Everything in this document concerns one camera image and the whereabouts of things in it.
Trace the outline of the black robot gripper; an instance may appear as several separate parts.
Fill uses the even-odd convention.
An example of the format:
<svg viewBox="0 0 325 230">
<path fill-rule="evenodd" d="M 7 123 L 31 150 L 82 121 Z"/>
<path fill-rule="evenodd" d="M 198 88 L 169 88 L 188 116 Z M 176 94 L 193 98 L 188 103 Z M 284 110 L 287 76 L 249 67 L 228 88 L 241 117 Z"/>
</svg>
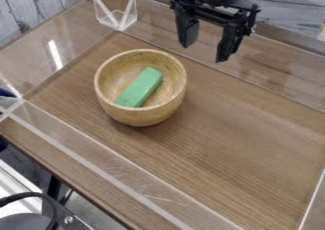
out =
<svg viewBox="0 0 325 230">
<path fill-rule="evenodd" d="M 251 35 L 256 26 L 261 7 L 251 0 L 173 0 L 176 4 L 176 22 L 178 39 L 184 48 L 189 48 L 198 38 L 200 21 L 194 15 L 205 14 L 208 20 L 220 25 L 239 19 L 244 25 L 231 22 L 224 28 L 217 46 L 217 62 L 227 62 L 239 51 L 244 34 Z"/>
</svg>

